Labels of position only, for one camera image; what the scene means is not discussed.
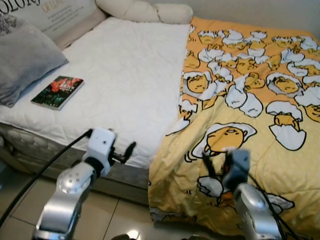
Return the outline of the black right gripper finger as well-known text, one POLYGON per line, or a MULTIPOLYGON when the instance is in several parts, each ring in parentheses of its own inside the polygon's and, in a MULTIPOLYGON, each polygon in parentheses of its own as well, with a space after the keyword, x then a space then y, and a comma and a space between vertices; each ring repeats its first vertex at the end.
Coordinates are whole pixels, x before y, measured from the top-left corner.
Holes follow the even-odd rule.
POLYGON ((205 165, 206 173, 210 178, 215 178, 216 176, 216 170, 213 165, 212 160, 210 159, 210 156, 208 154, 202 155, 202 162, 205 165))

